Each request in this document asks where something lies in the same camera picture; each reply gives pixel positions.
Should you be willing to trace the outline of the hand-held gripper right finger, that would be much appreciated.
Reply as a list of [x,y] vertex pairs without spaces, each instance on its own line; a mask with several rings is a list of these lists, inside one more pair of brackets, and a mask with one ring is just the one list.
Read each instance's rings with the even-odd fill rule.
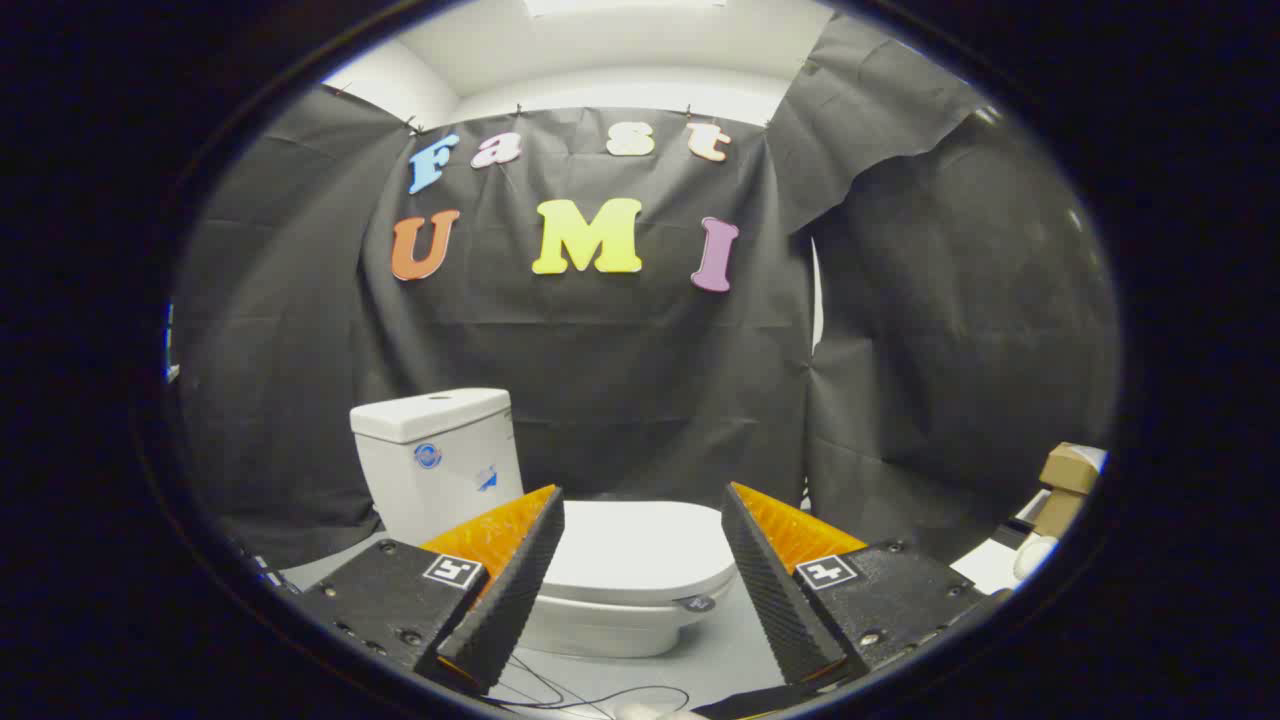
[[721,525],[790,685],[865,676],[986,620],[1009,598],[913,542],[867,543],[740,483],[724,489]]

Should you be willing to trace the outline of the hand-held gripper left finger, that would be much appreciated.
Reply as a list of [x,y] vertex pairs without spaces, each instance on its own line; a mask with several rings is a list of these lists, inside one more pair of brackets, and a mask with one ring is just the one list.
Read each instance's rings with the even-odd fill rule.
[[481,696],[500,679],[564,530],[544,486],[424,544],[381,539],[307,588],[301,609],[402,673]]

